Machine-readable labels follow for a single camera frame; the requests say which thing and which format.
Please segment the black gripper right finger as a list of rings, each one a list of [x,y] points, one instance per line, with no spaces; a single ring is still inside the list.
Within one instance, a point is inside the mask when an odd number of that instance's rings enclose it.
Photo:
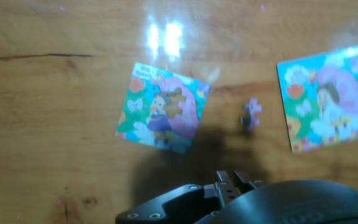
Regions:
[[[242,170],[234,171],[234,185],[239,190],[254,190],[265,186],[261,180],[251,179],[249,175]]]

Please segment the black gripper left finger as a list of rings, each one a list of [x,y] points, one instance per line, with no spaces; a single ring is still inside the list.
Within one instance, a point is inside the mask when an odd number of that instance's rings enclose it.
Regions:
[[[226,205],[241,195],[225,171],[217,171],[209,185],[186,184],[120,213],[116,224],[209,223]]]

